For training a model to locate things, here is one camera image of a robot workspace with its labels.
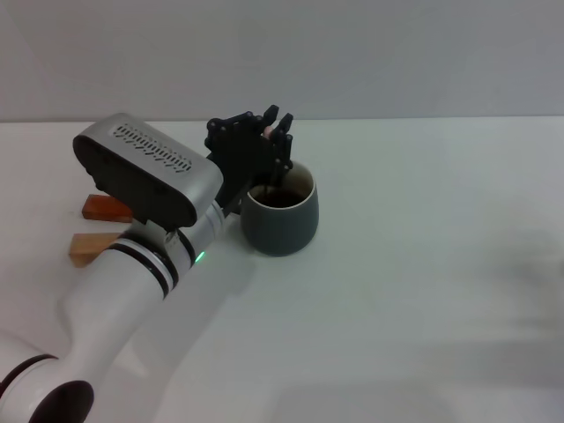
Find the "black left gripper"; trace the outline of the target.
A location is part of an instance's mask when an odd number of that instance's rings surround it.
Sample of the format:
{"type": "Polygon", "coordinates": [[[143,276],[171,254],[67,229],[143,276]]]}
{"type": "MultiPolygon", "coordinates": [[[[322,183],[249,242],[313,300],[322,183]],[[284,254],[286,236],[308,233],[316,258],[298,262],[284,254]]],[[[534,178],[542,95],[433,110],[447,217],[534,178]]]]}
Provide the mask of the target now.
{"type": "Polygon", "coordinates": [[[289,133],[293,115],[286,114],[270,134],[263,132],[278,118],[279,107],[269,106],[262,115],[245,112],[227,119],[212,118],[204,145],[212,161],[223,175],[223,183],[215,197],[228,216],[238,207],[251,183],[271,174],[270,185],[280,186],[293,168],[291,151],[293,136],[289,133]]]}

